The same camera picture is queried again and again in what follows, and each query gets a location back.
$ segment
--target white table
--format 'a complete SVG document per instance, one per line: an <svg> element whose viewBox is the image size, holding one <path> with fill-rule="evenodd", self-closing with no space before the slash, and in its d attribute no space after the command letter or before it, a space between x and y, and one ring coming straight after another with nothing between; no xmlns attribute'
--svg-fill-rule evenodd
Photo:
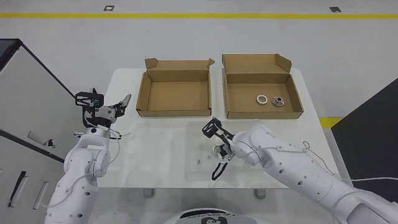
<svg viewBox="0 0 398 224"><path fill-rule="evenodd" d="M115 104L127 94L132 98L126 114L112 126L121 134L131 132L120 141L119 157L109 166L105 177L98 179L100 187L123 188L286 188L256 167L234 158L223 175L216 181L211 173L218 160L211 153L214 144L222 143L216 138L206 138L201 129L211 117L203 118L141 118L135 110L137 94L144 69L120 68L113 73L105 96L105 104ZM247 130L259 120L227 120L224 113L221 68L211 67L212 115L223 123L231 133ZM338 172L326 141L317 113L299 70L291 74L302 100L304 113L299 119L261 120L270 127L275 136L297 147L302 142L310 143L329 168ZM111 142L111 157L116 155L118 144Z"/></svg>

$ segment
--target metal ring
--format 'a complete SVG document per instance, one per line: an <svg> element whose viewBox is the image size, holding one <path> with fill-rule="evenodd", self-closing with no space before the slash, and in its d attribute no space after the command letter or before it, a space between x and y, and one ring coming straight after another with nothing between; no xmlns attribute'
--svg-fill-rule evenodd
<svg viewBox="0 0 398 224"><path fill-rule="evenodd" d="M259 95L259 96L257 96L257 104L259 104L259 105L265 105L265 104L267 104L267 102L268 102L267 96L265 96L265 95Z"/></svg>

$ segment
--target cardboard box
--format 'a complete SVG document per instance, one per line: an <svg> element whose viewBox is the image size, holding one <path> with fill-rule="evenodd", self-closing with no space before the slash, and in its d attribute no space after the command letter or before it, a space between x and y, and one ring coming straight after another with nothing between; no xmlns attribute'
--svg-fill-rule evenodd
<svg viewBox="0 0 398 224"><path fill-rule="evenodd" d="M209 60L145 59L136 110L141 117L211 116Z"/></svg>
<svg viewBox="0 0 398 224"><path fill-rule="evenodd" d="M279 54L223 55L224 105L228 119L297 119L303 106L290 74L292 62ZM259 105L257 96L268 103ZM272 104L281 96L285 105Z"/></svg>

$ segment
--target box flap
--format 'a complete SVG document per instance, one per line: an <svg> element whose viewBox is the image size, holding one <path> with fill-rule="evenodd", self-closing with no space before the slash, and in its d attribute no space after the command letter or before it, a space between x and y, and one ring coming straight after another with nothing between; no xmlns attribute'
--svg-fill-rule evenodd
<svg viewBox="0 0 398 224"><path fill-rule="evenodd" d="M145 59L147 70L209 70L214 60L157 60Z"/></svg>
<svg viewBox="0 0 398 224"><path fill-rule="evenodd" d="M292 62L279 54L224 54L227 74L289 73Z"/></svg>

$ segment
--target washer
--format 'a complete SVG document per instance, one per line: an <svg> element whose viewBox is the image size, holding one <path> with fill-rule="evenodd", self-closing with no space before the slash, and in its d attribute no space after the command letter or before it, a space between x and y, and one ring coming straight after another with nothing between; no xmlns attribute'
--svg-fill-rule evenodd
<svg viewBox="0 0 398 224"><path fill-rule="evenodd" d="M265 95L259 95L257 96L257 104L259 105L265 105L268 102L268 98Z"/></svg>
<svg viewBox="0 0 398 224"><path fill-rule="evenodd" d="M285 105L285 101L284 101L284 99L283 99L282 97L280 97L280 96L275 96L275 97L272 99L272 104L273 104L274 106L281 107L281 106L284 106L284 105Z"/></svg>

